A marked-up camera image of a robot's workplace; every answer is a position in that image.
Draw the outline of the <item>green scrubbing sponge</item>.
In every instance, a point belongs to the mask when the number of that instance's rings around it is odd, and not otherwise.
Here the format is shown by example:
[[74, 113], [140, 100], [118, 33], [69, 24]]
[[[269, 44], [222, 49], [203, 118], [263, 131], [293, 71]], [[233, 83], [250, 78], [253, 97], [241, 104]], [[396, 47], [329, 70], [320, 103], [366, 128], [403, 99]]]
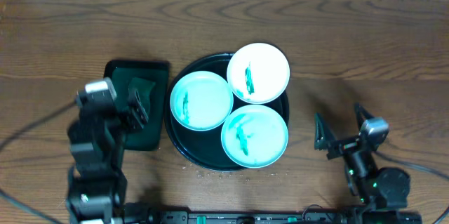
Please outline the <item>green scrubbing sponge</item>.
[[145, 109], [147, 115], [150, 115], [150, 108], [151, 108], [150, 96], [155, 85], [156, 84], [153, 81], [134, 77], [131, 79], [128, 86], [129, 93], [132, 93], [133, 91], [138, 92], [140, 103], [142, 107]]

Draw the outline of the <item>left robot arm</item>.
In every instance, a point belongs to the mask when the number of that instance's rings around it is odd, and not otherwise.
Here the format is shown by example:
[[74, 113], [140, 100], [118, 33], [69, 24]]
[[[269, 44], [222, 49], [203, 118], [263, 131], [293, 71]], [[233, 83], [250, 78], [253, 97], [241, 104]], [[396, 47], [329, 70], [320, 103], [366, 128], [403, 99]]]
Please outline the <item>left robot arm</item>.
[[123, 109], [116, 106], [109, 77], [77, 93], [79, 118], [67, 135], [74, 165], [68, 171], [66, 207], [70, 223], [124, 223], [127, 180], [121, 167], [127, 137], [148, 123], [139, 93], [132, 90]]

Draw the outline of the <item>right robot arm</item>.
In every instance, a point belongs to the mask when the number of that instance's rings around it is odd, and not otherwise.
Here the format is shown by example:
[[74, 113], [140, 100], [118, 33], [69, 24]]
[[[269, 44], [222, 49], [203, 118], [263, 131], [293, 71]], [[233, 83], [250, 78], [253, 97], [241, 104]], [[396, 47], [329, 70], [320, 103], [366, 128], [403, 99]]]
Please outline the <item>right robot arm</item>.
[[418, 213], [402, 212], [408, 206], [411, 178], [403, 169], [380, 168], [373, 153], [386, 140], [389, 124], [362, 105], [354, 105], [358, 134], [337, 139], [324, 118], [316, 113], [315, 150], [325, 150], [329, 160], [343, 158], [348, 188], [361, 201], [338, 218], [343, 223], [421, 223]]

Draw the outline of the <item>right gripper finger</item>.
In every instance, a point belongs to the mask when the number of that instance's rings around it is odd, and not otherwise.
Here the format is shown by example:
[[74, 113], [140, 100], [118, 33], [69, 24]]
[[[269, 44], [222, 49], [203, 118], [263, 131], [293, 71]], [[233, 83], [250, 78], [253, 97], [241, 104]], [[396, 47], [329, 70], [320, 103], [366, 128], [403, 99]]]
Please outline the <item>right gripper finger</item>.
[[314, 121], [315, 121], [314, 149], [327, 150], [328, 145], [336, 140], [335, 134], [319, 113], [316, 113], [314, 115]]
[[356, 121], [357, 121], [358, 129], [361, 129], [363, 123], [366, 120], [372, 119], [374, 117], [360, 103], [355, 103], [354, 104], [354, 112], [355, 112], [355, 115], [356, 115]]

